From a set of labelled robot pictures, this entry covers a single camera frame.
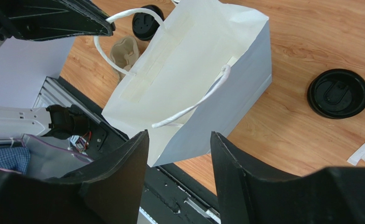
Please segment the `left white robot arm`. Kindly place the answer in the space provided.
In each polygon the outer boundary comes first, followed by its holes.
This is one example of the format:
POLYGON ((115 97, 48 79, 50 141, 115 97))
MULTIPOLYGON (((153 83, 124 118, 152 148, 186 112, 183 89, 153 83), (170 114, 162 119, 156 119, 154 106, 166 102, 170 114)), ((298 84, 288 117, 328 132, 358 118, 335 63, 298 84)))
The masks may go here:
POLYGON ((111 36, 115 26, 90 0, 0 0, 0 139, 65 139, 89 122, 69 108, 35 108, 47 78, 58 78, 77 36, 111 36))

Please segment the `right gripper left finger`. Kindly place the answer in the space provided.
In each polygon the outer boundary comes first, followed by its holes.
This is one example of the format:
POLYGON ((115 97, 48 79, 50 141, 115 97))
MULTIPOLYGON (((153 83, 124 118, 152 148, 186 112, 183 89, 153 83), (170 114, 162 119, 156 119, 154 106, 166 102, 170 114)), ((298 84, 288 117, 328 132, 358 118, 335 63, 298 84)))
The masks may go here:
POLYGON ((0 224, 135 224, 147 158, 144 130, 60 178, 0 171, 0 224))

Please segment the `white paper bag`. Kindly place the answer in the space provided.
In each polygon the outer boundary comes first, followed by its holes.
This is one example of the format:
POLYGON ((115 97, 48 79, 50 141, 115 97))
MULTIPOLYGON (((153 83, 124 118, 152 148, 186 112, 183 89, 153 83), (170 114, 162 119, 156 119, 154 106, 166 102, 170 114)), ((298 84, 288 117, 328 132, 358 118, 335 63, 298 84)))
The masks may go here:
POLYGON ((147 130, 150 167, 209 153, 212 131, 229 135, 272 81, 269 18, 217 0, 184 0, 113 91, 102 115, 128 135, 147 130))

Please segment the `black coffee cup lid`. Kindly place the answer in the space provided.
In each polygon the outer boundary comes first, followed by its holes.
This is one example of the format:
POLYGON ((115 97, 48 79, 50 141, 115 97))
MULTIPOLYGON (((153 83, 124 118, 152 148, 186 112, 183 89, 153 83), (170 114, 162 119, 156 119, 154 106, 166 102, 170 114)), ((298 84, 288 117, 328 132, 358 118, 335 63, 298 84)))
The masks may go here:
POLYGON ((139 40, 150 41, 158 28, 159 23, 150 14, 134 14, 132 19, 132 31, 139 40))

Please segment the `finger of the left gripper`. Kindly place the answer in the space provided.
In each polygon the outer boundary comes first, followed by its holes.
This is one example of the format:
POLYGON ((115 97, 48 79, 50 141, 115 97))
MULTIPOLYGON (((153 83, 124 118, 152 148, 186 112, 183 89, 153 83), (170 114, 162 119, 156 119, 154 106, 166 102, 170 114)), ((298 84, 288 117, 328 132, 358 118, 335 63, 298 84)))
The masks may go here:
POLYGON ((43 42, 112 36, 114 23, 90 0, 0 0, 0 47, 11 37, 43 42))

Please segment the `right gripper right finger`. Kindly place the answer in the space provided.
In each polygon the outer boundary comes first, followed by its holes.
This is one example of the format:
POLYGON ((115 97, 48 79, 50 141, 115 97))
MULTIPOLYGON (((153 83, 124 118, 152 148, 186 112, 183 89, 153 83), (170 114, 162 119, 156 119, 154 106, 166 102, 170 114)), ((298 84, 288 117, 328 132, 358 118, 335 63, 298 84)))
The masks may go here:
POLYGON ((224 224, 365 224, 365 168, 326 167, 299 177, 210 138, 224 224))

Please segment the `brown cardboard cup carrier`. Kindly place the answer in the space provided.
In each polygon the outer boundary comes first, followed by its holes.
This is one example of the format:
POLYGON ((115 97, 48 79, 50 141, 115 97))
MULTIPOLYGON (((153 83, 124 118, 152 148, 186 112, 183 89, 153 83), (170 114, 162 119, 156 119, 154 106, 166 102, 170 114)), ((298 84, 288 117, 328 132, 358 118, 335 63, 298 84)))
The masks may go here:
POLYGON ((126 71, 130 71, 139 56, 138 42, 132 36, 125 36, 119 39, 110 50, 112 62, 126 71))

